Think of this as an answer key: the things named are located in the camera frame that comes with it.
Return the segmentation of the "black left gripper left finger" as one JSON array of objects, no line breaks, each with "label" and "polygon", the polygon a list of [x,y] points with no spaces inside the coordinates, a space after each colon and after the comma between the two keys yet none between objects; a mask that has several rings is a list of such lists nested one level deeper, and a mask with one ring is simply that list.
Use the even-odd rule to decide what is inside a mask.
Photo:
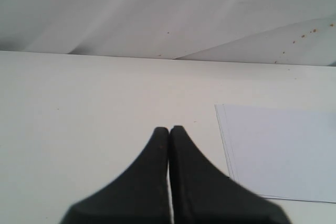
[{"label": "black left gripper left finger", "polygon": [[73,204],[61,223],[170,223],[169,131],[154,129],[134,162],[114,181]]}]

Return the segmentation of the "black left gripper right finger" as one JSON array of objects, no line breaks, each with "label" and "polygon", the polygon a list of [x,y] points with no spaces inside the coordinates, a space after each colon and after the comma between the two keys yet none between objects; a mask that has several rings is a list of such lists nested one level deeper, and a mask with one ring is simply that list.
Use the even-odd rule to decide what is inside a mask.
[{"label": "black left gripper right finger", "polygon": [[175,223],[290,223],[281,207],[216,168],[182,126],[170,131],[169,173]]}]

